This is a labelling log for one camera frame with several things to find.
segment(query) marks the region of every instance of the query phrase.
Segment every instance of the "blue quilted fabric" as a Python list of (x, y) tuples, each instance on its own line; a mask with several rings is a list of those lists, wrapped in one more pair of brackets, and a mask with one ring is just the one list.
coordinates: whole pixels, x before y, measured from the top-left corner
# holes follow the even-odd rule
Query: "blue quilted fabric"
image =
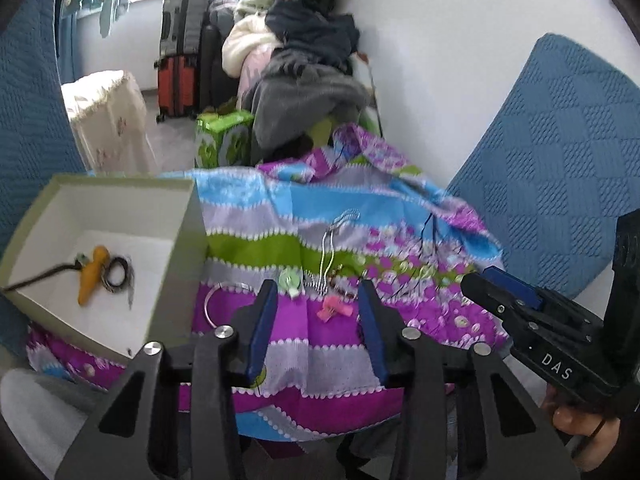
[[(0, 251), (54, 173), (84, 171), (60, 91), (53, 1), (24, 0), (0, 36)], [(26, 327), (0, 296), (0, 343), (24, 353)]]
[(617, 217), (640, 208), (640, 89), (547, 34), (449, 189), (503, 243), (508, 272), (574, 298), (611, 261)]

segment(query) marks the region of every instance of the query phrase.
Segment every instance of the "orange carrot-shaped object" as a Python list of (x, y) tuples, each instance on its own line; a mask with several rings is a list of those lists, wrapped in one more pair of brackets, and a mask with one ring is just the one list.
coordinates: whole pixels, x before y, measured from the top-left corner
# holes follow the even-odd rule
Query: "orange carrot-shaped object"
[(94, 260), (86, 264), (80, 271), (80, 292), (78, 293), (78, 304), (85, 306), (94, 293), (95, 287), (100, 283), (102, 268), (110, 259), (109, 251), (106, 247), (98, 245), (94, 249)]

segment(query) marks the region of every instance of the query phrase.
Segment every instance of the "colorful striped cloth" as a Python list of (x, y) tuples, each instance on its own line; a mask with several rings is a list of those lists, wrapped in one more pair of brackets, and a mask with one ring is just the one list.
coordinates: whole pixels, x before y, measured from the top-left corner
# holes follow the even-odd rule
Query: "colorful striped cloth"
[[(356, 291), (366, 272), (386, 304), (440, 342), (469, 348), (505, 339), (492, 316), (464, 298), (459, 282), (475, 267), (500, 265), (500, 249), (476, 213), (436, 188), (384, 140), (355, 126), (334, 133), (333, 148), (303, 160), (252, 168), (188, 173), (198, 184), (209, 257), (194, 310), (193, 331), (211, 330), (204, 301), (218, 284), (258, 290), (283, 272), (302, 279), (301, 294), (280, 291), (278, 312), (257, 388), (234, 389), (241, 434), (307, 441), (379, 424), (400, 412), (401, 390), (385, 390), (359, 337), (357, 301), (351, 316), (323, 322), (321, 277), (325, 232), (350, 210), (334, 237), (335, 285)], [(324, 266), (330, 260), (325, 243)], [(209, 302), (215, 324), (229, 321), (254, 293), (236, 286)], [(122, 368), (32, 327), (36, 369), (108, 388)], [(185, 385), (180, 408), (188, 410)]]

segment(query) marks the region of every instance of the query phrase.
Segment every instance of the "silver bolt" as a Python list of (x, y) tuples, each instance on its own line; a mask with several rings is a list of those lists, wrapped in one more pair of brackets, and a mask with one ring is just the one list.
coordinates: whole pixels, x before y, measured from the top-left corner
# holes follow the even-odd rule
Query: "silver bolt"
[(491, 347), (487, 343), (476, 343), (474, 352), (481, 356), (487, 356), (491, 353)]
[(234, 334), (234, 328), (229, 325), (221, 325), (216, 330), (216, 337), (219, 339), (227, 339)]
[(151, 343), (147, 343), (144, 347), (145, 354), (147, 355), (156, 355), (162, 350), (162, 344), (156, 341), (152, 341)]
[(422, 332), (413, 326), (406, 326), (402, 329), (402, 337), (411, 341), (418, 339), (421, 335)]

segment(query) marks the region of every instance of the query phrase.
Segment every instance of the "pink garment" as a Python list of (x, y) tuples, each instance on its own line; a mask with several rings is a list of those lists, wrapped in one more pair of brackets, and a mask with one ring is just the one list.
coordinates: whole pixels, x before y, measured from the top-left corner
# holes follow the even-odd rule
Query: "pink garment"
[(262, 70), (271, 61), (271, 54), (276, 48), (275, 43), (262, 44), (254, 48), (245, 58), (240, 74), (240, 84), (238, 86), (238, 109), (242, 108), (242, 98), (249, 89), (260, 79)]

